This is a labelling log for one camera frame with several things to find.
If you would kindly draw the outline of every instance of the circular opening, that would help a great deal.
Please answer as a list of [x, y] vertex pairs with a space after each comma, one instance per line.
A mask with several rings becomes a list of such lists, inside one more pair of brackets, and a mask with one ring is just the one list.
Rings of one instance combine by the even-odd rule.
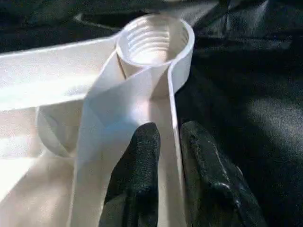
[[133, 65], [162, 64], [188, 43], [184, 22], [164, 15], [148, 15], [125, 26], [117, 42], [119, 57]]

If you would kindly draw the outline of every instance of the internal thread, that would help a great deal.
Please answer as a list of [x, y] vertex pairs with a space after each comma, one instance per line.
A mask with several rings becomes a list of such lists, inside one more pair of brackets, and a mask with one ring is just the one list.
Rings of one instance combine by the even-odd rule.
[[123, 55], [133, 62], [142, 62], [145, 53], [166, 56], [164, 61], [175, 58], [188, 42], [187, 30], [181, 22], [169, 17], [141, 18], [125, 27], [121, 49]]

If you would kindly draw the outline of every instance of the curved plastic edge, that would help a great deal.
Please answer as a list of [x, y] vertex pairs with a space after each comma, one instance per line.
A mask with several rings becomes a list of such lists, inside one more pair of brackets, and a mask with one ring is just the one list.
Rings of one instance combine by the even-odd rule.
[[177, 58], [172, 62], [168, 69], [168, 86], [169, 86], [169, 100], [170, 100], [170, 111], [172, 118], [172, 128], [175, 139], [176, 157], [178, 165], [178, 175], [179, 184], [181, 190], [182, 205], [185, 211], [185, 218], [187, 221], [187, 206], [186, 206], [186, 192], [185, 192], [185, 182], [183, 177], [183, 164], [182, 164], [182, 154], [179, 141], [179, 128], [178, 128], [178, 118], [175, 102], [175, 93], [186, 83], [189, 72], [191, 59], [193, 54], [193, 48], [195, 43], [195, 34], [193, 29], [185, 21], [181, 20], [188, 32], [188, 43], [185, 49], [178, 54]]

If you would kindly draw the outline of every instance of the black cloth background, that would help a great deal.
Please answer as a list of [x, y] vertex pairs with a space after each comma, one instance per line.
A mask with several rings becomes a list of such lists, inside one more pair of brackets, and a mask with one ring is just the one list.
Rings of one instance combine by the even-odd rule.
[[45, 23], [52, 26], [28, 26], [6, 10], [0, 51], [108, 36], [147, 12], [184, 18], [196, 44], [190, 77], [176, 94], [179, 124], [196, 120], [211, 133], [241, 168], [269, 226], [303, 226], [303, 3], [120, 1], [129, 9], [123, 14], [107, 2], [90, 1], [74, 11], [81, 19]]

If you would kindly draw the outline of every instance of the white plastic part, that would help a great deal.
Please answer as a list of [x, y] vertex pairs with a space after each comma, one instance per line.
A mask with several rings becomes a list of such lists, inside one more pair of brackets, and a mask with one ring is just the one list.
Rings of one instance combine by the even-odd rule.
[[[32, 128], [17, 155], [32, 162], [22, 159], [2, 192], [9, 194], [0, 201], [0, 225], [97, 227], [114, 166], [135, 129], [155, 122], [161, 136], [158, 226], [186, 226], [174, 94], [188, 78], [193, 45], [185, 21], [147, 15], [112, 37], [0, 55], [0, 113], [24, 121], [3, 138]], [[18, 154], [9, 148], [0, 157]], [[62, 174], [61, 180], [50, 177]], [[29, 177], [19, 180], [23, 175]], [[27, 184], [36, 185], [33, 194]], [[10, 204], [17, 193], [22, 206]], [[33, 207], [28, 201], [36, 194], [43, 196]]]

